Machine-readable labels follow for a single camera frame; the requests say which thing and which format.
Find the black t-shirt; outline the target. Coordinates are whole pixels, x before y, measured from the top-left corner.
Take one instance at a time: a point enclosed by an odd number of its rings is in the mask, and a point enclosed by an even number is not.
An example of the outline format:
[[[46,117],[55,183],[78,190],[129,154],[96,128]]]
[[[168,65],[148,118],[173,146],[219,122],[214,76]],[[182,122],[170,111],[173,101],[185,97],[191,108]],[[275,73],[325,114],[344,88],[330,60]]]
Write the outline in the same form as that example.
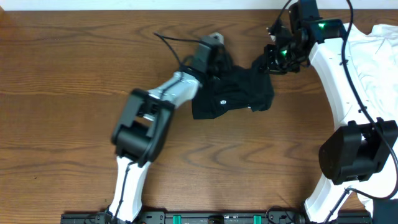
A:
[[[263,59],[255,59],[251,68],[234,65],[204,84],[192,100],[193,118],[215,119],[227,111],[243,108],[253,112],[268,110],[274,89],[270,75],[263,69]]]

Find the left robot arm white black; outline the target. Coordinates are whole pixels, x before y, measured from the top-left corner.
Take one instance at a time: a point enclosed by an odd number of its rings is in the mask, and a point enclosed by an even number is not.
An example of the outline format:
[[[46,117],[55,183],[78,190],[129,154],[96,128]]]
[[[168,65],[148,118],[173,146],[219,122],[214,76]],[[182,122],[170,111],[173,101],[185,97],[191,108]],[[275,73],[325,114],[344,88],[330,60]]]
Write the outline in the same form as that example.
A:
[[[111,135],[118,177],[106,223],[132,223],[142,208],[142,191],[150,165],[158,158],[174,111],[194,99],[219,73],[231,68],[222,46],[199,46],[190,63],[181,62],[170,80],[151,90],[134,89]]]

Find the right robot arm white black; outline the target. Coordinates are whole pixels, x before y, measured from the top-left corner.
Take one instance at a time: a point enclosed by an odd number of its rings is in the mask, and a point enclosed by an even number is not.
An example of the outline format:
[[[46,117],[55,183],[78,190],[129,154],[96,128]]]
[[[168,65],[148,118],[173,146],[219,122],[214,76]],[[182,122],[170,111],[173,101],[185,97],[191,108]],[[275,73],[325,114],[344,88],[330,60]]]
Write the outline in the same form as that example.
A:
[[[290,27],[276,21],[269,34],[267,71],[298,72],[308,62],[333,115],[306,220],[335,221],[351,193],[375,216],[378,202],[397,198],[397,27],[378,24],[364,34],[339,19],[295,19]]]

